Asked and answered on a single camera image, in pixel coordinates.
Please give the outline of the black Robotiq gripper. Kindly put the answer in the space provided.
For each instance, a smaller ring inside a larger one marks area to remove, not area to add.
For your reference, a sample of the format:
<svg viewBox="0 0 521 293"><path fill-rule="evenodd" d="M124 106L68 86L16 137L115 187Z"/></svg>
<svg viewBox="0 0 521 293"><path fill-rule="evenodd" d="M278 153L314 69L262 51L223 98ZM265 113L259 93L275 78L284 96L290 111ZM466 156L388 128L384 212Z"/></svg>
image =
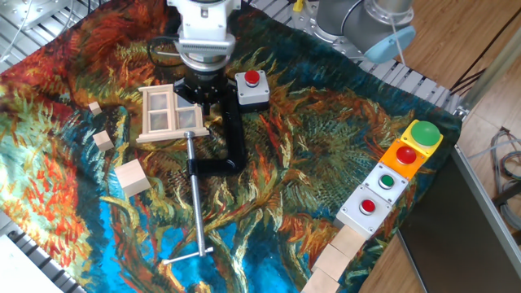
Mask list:
<svg viewBox="0 0 521 293"><path fill-rule="evenodd" d="M202 114L208 116L212 105L226 97L228 84L223 68L210 72L188 68L184 79L175 81L173 88L178 96L190 104L199 105Z"/></svg>

